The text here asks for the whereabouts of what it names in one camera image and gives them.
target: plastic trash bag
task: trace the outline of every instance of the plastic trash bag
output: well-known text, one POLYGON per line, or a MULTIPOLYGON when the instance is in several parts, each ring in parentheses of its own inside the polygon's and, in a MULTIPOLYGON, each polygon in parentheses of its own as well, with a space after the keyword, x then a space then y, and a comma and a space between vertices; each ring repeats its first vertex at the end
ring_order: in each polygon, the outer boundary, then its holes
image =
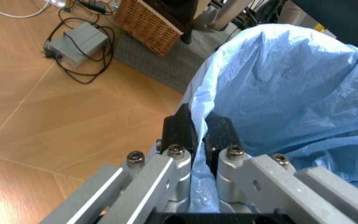
POLYGON ((247 153, 281 152, 297 169, 324 166, 358 187, 358 48, 311 29, 260 25, 221 46, 199 68, 190 102, 198 134, 191 212, 218 212, 205 162, 205 118, 231 118, 247 153))

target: wooden floor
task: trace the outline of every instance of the wooden floor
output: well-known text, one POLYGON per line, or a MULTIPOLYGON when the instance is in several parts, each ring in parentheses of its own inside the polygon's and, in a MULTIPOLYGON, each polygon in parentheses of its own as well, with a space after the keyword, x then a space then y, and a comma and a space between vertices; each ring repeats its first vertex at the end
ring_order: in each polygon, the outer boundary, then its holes
MULTIPOLYGON (((0 0, 0 10, 43 4, 0 0)), ((0 15, 0 224, 37 223, 102 164, 148 152, 181 98, 118 61, 90 85, 74 82, 42 57, 58 22, 55 7, 31 19, 0 15)))

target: electrical cable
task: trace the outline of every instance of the electrical cable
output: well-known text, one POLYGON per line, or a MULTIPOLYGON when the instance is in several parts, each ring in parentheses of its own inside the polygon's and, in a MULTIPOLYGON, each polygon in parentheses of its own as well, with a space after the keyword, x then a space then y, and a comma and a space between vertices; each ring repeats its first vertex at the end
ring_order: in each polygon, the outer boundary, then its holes
POLYGON ((256 4, 254 10, 257 9, 259 6, 261 6, 263 3, 264 3, 264 0, 260 0, 260 1, 256 4))
POLYGON ((114 46, 114 42, 115 42, 115 32, 112 28, 110 27, 107 27, 107 26, 100 26, 100 25, 97 25, 95 22, 92 22, 92 21, 89 21, 89 20, 86 20, 86 19, 82 19, 82 18, 77 18, 77 17, 69 17, 69 18, 66 18, 66 19, 63 19, 56 27, 55 29, 50 33, 49 37, 46 39, 45 43, 44 43, 44 52, 45 52, 45 56, 48 57, 48 58, 53 58, 55 59, 56 61, 56 64, 61 68, 63 69, 63 71, 68 74, 71 78, 73 78, 75 81, 81 83, 81 84, 90 84, 92 83, 100 74, 102 74, 104 71, 107 70, 108 66, 110 65, 112 59, 113 59, 113 46, 114 46), (74 41, 74 39, 69 36, 68 34, 66 33, 63 33, 63 35, 67 38, 69 38, 74 46, 84 55, 86 56, 88 59, 92 60, 92 61, 96 61, 96 62, 99 62, 99 61, 103 61, 103 67, 96 73, 80 73, 80 72, 77 72, 77 71, 73 71, 73 70, 70 70, 66 67, 64 67, 62 65, 62 63, 60 62, 61 60, 61 56, 57 55, 55 52, 49 50, 46 46, 46 43, 51 41, 52 40, 52 37, 53 35, 56 33, 57 30, 59 30, 59 28, 63 25, 66 25, 66 21, 69 21, 69 20, 80 20, 80 21, 84 21, 84 22, 88 22, 90 23, 92 26, 94 26, 95 28, 99 29, 100 31, 102 31, 103 33, 105 33, 109 39, 109 41, 107 42, 108 46, 104 46, 103 47, 103 56, 102 58, 100 59, 94 59, 92 57, 90 57, 89 55, 85 54, 85 52, 83 52, 81 50, 81 48, 78 46, 78 44, 74 41), (112 33, 112 37, 110 36, 109 32, 107 32, 107 29, 111 31, 112 33), (90 80, 88 81, 82 81, 82 80, 79 80, 78 78, 75 77, 75 75, 78 75, 78 76, 83 76, 83 77, 91 77, 90 80))
POLYGON ((233 30, 233 32, 227 37, 225 43, 230 39, 230 37, 238 30, 238 27, 236 27, 236 29, 233 30))
POLYGON ((45 11, 45 10, 48 8, 48 6, 50 5, 50 2, 51 2, 51 1, 52 1, 52 0, 48 0, 48 1, 46 2, 46 4, 45 4, 38 12, 33 13, 33 14, 30 14, 30 15, 10 15, 10 14, 7 14, 7 13, 1 12, 1 11, 0 11, 0 14, 1 14, 1 15, 4 15, 4 16, 7 16, 7 17, 10 17, 10 18, 17 18, 17 19, 30 18, 30 17, 36 16, 36 15, 39 15, 39 14, 41 14, 43 11, 45 11))
POLYGON ((252 0, 251 4, 249 4, 249 8, 252 8, 254 6, 255 0, 252 0))

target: black cable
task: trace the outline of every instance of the black cable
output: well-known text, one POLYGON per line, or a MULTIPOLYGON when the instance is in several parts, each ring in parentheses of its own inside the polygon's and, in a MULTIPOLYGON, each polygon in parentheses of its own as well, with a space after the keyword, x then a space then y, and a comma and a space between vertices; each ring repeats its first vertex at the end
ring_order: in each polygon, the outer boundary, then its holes
POLYGON ((263 4, 264 0, 259 0, 258 4, 256 4, 255 9, 263 4))
POLYGON ((86 20, 86 19, 82 19, 82 18, 77 18, 77 17, 69 17, 66 19, 62 19, 62 21, 55 27, 55 29, 53 29, 53 31, 50 33, 50 35, 48 36, 48 38, 46 39, 45 43, 44 43, 44 52, 46 57, 50 57, 50 58, 54 58, 56 60, 56 64, 61 67, 63 69, 63 71, 65 73, 67 73, 71 78, 73 78, 75 81, 81 83, 81 84, 89 84, 91 82, 93 82, 100 74, 102 74, 104 71, 107 70, 108 66, 110 65, 112 59, 113 59, 113 46, 114 46, 114 42, 115 42, 115 32, 112 28, 107 27, 107 26, 100 26, 98 24, 96 24, 95 22, 86 20), (84 21, 84 22, 88 22, 90 23, 92 26, 94 26, 95 28, 99 29, 101 32, 105 33, 109 39, 109 41, 107 42, 107 46, 103 47, 103 56, 100 59, 93 59, 91 58, 89 55, 85 54, 85 52, 83 52, 78 44, 73 40, 73 38, 71 38, 71 36, 69 36, 68 34, 64 34, 65 37, 68 37, 73 44, 75 45, 75 47, 87 58, 93 60, 93 61, 101 61, 103 60, 103 67, 96 73, 80 73, 80 72, 76 72, 73 70, 70 70, 66 67, 64 67, 60 60, 61 60, 61 56, 56 55, 53 51, 47 49, 46 47, 46 43, 52 40, 53 35, 56 33, 57 30, 59 30, 60 27, 62 27, 63 25, 66 25, 66 22, 69 20, 79 20, 79 21, 84 21), (109 32, 107 32, 107 29, 109 29, 112 33, 112 37, 109 34, 109 32), (81 81, 79 79, 77 79, 74 75, 78 75, 78 76, 86 76, 86 77, 92 77, 90 80, 84 82, 81 81))
POLYGON ((252 0, 251 4, 249 4, 249 8, 252 8, 254 6, 255 0, 252 0))
POLYGON ((235 30, 233 30, 233 32, 227 37, 225 43, 230 39, 230 37, 238 30, 238 27, 236 27, 235 30))

